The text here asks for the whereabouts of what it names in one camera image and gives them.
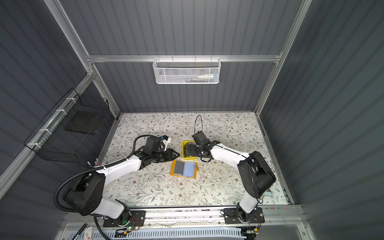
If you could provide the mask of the yellow plastic card tray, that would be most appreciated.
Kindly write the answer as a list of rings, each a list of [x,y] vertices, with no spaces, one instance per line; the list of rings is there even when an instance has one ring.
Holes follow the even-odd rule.
[[[196,143],[193,140],[183,141],[182,142],[182,158],[184,160],[195,160],[197,157],[192,155],[192,146]]]

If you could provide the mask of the yellow leather card holder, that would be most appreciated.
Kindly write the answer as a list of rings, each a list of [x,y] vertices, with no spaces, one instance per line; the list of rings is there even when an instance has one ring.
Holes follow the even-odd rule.
[[[198,164],[196,162],[185,162],[185,168],[184,168],[184,175],[183,176],[177,176],[174,175],[174,167],[175,167],[175,161],[180,161],[180,160],[174,160],[172,162],[172,167],[171,167],[171,172],[170,175],[174,177],[183,177],[183,178],[192,178],[195,179],[197,177],[197,172],[198,172]]]

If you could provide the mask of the black credit card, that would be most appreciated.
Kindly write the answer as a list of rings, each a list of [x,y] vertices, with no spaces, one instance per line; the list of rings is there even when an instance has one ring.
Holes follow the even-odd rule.
[[[175,161],[174,175],[183,176],[184,175],[185,162]]]

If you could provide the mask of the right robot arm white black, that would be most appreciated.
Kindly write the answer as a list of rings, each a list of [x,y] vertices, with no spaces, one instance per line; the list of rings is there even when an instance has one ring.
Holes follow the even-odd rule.
[[[210,141],[202,131],[193,135],[193,142],[183,147],[187,157],[197,157],[203,162],[221,161],[238,170],[245,193],[237,204],[237,215],[246,218],[261,203],[262,195],[275,183],[276,176],[261,153],[243,153],[218,141]]]

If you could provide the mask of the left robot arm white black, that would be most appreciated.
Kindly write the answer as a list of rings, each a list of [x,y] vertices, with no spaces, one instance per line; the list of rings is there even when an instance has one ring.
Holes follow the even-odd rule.
[[[169,148],[172,139],[166,135],[144,135],[146,143],[116,162],[94,167],[77,174],[56,190],[54,200],[57,208],[82,216],[99,216],[118,219],[128,207],[106,195],[122,177],[142,170],[153,163],[172,162],[180,155]]]

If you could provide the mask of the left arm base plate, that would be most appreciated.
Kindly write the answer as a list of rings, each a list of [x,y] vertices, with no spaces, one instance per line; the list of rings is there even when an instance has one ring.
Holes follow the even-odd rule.
[[[117,227],[143,227],[146,211],[124,211],[117,219],[108,218],[104,221],[104,228],[117,228]]]

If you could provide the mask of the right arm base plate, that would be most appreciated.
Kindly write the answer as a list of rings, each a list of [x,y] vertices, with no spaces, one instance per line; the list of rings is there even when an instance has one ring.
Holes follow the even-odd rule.
[[[265,222],[263,210],[255,208],[250,213],[245,213],[242,209],[225,208],[220,211],[227,225],[233,224],[263,224]]]

